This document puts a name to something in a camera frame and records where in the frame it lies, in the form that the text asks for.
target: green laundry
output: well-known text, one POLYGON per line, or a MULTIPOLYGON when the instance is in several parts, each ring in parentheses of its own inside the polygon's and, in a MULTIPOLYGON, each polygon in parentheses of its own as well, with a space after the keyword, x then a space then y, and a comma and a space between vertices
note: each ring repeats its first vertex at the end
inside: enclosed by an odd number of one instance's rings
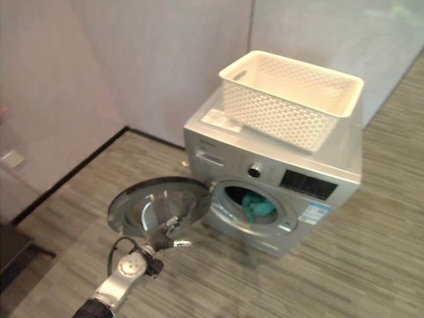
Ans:
POLYGON ((254 223, 255 216, 268 215, 276 209, 270 200, 253 191, 243 197, 242 206, 244 216, 250 223, 254 223))

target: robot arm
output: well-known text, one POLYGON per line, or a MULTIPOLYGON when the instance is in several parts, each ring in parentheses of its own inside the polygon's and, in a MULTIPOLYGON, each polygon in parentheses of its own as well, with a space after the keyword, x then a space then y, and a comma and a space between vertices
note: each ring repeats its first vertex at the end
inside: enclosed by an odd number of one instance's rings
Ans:
POLYGON ((156 252, 166 248, 190 246, 187 240, 172 240, 168 231, 177 222, 169 220, 151 237, 150 243, 139 246, 135 240, 128 237, 119 238, 109 255, 109 277, 96 289, 94 294, 75 313, 73 318, 113 318, 122 306, 125 298, 143 276, 156 277, 163 269, 161 260, 154 257, 156 252), (132 252, 119 260, 116 270, 110 274, 111 257, 117 243, 129 239, 134 244, 132 252))

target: open washer door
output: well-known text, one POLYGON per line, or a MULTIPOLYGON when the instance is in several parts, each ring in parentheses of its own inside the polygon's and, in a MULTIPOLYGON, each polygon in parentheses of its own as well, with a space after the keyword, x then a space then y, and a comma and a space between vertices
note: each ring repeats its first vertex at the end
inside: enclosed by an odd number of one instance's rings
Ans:
POLYGON ((211 195, 195 179, 164 177, 146 180, 120 193, 109 206, 108 223, 117 232, 130 236, 149 235, 172 217, 180 219, 174 235, 208 212, 211 195))

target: basket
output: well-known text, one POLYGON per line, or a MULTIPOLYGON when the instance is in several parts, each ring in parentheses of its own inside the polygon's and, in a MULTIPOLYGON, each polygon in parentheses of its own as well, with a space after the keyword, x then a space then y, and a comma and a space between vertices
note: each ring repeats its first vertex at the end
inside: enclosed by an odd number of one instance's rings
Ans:
POLYGON ((219 76, 228 116, 310 152, 352 114, 364 86, 355 76, 262 51, 219 76))

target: silver washing machine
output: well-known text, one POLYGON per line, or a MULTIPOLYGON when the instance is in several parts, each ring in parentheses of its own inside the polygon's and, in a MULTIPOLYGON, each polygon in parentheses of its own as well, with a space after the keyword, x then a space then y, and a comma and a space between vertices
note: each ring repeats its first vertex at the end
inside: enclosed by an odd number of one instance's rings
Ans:
POLYGON ((141 235, 172 217, 182 227, 203 217, 279 256, 360 185, 360 107, 312 154, 227 118, 221 96, 219 89, 184 127, 193 178, 156 178, 128 188, 111 204, 112 228, 141 235))
POLYGON ((193 177, 212 193, 203 222, 279 256, 340 207, 361 181, 361 108, 312 154, 242 126, 222 111, 220 90, 184 127, 193 177), (244 198, 273 211, 248 218, 244 198))

